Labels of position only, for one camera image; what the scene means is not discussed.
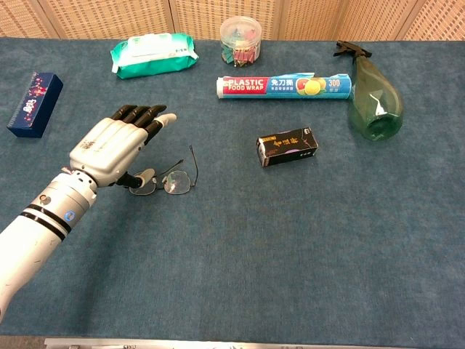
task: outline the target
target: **jar lid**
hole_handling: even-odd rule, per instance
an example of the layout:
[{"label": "jar lid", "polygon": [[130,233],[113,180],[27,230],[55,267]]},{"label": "jar lid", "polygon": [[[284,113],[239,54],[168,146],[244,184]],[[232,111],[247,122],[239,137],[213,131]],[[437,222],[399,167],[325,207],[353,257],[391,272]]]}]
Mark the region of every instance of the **jar lid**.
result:
[{"label": "jar lid", "polygon": [[250,47],[262,39],[262,26],[254,18],[234,16],[221,24],[219,34],[229,47]]}]

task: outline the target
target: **robotic hand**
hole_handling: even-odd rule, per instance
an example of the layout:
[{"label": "robotic hand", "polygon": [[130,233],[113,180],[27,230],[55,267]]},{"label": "robotic hand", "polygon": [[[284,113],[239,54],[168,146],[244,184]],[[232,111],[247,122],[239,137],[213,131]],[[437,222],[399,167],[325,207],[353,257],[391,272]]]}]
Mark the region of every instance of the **robotic hand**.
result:
[{"label": "robotic hand", "polygon": [[71,232],[97,197],[97,188],[139,188],[155,174],[127,169],[142,148],[176,115],[165,105],[125,105],[99,122],[70,153],[70,170],[53,181],[0,233],[0,323],[24,286]]}]

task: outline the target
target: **dark blue box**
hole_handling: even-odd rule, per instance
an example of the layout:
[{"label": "dark blue box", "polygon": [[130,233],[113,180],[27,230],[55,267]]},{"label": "dark blue box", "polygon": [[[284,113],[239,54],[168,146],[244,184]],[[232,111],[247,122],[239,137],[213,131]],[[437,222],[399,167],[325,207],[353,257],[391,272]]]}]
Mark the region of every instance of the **dark blue box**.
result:
[{"label": "dark blue box", "polygon": [[7,128],[18,137],[42,137],[62,87],[53,73],[32,74],[31,84]]}]

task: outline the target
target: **green spray bottle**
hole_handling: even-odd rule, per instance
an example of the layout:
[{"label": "green spray bottle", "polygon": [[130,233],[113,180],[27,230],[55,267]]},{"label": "green spray bottle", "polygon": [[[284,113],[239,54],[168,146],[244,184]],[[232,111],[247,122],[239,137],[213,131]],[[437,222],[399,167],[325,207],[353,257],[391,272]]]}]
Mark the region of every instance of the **green spray bottle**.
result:
[{"label": "green spray bottle", "polygon": [[334,56],[354,56],[350,120],[369,140],[385,140],[399,131],[403,104],[399,92],[368,59],[371,53],[347,41],[338,41]]}]

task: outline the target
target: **black sprayer nozzle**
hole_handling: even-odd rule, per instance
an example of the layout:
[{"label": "black sprayer nozzle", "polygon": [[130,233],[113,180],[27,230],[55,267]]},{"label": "black sprayer nozzle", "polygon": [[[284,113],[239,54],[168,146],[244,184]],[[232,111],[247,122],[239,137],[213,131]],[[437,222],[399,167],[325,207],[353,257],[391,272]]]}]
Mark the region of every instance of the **black sprayer nozzle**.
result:
[{"label": "black sprayer nozzle", "polygon": [[354,60],[359,56],[371,57],[371,52],[368,52],[366,49],[363,49],[360,46],[351,44],[350,42],[338,41],[336,42],[336,45],[339,47],[339,50],[334,52],[333,56],[349,54],[354,56]]}]

